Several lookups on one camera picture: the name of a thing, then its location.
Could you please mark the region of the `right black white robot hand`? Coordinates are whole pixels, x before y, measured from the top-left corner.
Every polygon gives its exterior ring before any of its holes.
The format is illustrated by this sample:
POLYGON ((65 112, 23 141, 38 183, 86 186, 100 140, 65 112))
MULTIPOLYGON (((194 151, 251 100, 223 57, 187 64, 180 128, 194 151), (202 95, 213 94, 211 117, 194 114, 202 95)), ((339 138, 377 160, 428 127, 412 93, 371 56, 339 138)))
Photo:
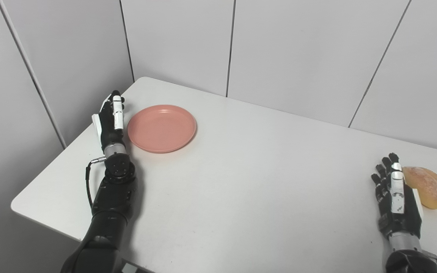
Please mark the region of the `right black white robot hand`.
POLYGON ((423 220, 418 194, 406 183, 399 156, 392 152, 381 161, 375 167, 376 173, 371 175, 380 213, 379 231, 386 238, 397 232, 420 238, 423 220))

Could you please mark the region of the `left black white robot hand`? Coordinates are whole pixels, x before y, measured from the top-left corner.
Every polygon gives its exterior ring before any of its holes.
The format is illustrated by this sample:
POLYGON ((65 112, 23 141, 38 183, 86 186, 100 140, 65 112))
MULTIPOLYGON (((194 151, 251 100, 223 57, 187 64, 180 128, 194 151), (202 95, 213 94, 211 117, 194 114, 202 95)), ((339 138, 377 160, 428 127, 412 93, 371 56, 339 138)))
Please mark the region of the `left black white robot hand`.
POLYGON ((98 114, 92 115, 102 151, 109 145, 124 145, 124 103, 125 99, 118 90, 114 90, 103 101, 98 114))

